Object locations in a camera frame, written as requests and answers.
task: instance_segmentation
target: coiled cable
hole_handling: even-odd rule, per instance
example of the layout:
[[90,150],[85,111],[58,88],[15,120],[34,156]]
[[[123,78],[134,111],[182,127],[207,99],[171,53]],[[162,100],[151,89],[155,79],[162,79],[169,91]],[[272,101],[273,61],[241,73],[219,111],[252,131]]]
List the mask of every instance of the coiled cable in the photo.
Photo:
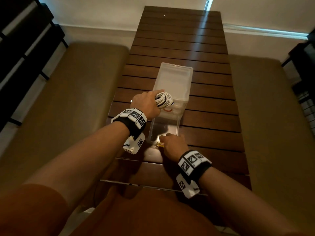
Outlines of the coiled cable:
[[173,104],[173,99],[169,93],[162,92],[158,93],[155,96],[155,102],[157,104],[157,107],[162,109],[171,106]]

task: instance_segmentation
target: left hand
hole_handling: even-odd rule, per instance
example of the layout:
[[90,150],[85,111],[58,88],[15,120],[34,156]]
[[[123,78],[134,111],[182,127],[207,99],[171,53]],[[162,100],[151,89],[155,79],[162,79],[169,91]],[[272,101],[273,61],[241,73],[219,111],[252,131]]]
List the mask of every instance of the left hand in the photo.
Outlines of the left hand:
[[157,107],[155,96],[164,92],[164,89],[143,92],[133,97],[130,108],[137,108],[144,113],[148,120],[157,117],[161,110]]

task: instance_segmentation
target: wrist-mounted tracker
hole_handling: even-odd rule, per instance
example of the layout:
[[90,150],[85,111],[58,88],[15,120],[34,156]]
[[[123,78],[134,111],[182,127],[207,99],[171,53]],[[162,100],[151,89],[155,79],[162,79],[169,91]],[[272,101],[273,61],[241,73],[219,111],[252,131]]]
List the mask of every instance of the wrist-mounted tracker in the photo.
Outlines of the wrist-mounted tracker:
[[200,192],[198,181],[204,172],[212,166],[211,161],[198,151],[189,150],[179,159],[180,174],[176,180],[187,198],[191,198]]
[[116,117],[112,118],[112,123],[119,121],[124,123],[129,129],[129,138],[124,143],[124,150],[136,154],[145,140],[142,133],[146,127],[147,118],[143,112],[137,108],[127,108]]

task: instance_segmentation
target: hand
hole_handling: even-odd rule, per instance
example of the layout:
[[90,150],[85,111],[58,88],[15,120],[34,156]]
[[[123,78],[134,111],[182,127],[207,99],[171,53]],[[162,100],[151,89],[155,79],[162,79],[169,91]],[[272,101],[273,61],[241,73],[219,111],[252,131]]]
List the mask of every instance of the hand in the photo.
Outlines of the hand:
[[151,92],[143,92],[133,97],[130,108],[137,108],[144,113],[148,120],[157,117],[161,110],[157,107],[155,96],[164,92],[164,89],[154,90]]
[[160,136],[160,142],[164,143],[165,155],[175,162],[178,162],[179,158],[189,151],[184,135],[176,136],[168,133],[166,136]]

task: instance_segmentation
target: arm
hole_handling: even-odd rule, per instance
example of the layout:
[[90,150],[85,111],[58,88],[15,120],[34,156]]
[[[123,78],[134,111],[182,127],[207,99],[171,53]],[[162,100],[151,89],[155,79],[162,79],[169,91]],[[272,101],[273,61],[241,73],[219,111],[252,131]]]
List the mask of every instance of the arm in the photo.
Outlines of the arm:
[[[189,150],[183,136],[161,136],[164,152],[178,162]],[[298,232],[292,224],[273,207],[252,191],[226,174],[210,167],[199,179],[199,184],[213,199],[216,207],[227,217],[231,226],[242,235],[285,235]]]
[[[155,96],[163,92],[144,92],[133,98],[131,108],[142,111],[147,119],[160,114]],[[114,122],[81,140],[51,160],[25,183],[48,186],[59,192],[74,209],[86,191],[98,180],[129,137],[128,128]]]

